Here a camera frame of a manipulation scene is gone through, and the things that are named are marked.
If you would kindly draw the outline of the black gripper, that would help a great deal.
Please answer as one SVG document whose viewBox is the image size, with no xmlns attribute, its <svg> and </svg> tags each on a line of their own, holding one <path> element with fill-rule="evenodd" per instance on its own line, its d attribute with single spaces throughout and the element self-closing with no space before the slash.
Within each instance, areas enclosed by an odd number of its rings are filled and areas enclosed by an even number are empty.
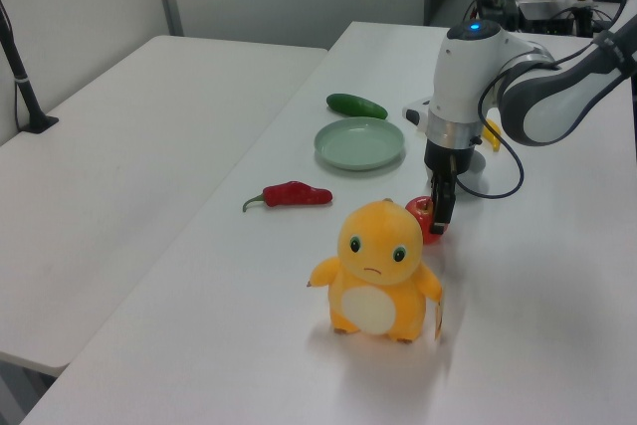
<svg viewBox="0 0 637 425">
<path fill-rule="evenodd" d="M 469 170 L 474 148 L 452 149 L 427 140 L 424 162 L 430 172 L 431 198 L 433 201 L 432 224 L 430 233 L 441 236 L 451 222 L 456 194 L 455 178 L 451 176 L 452 165 L 455 175 Z"/>
</svg>

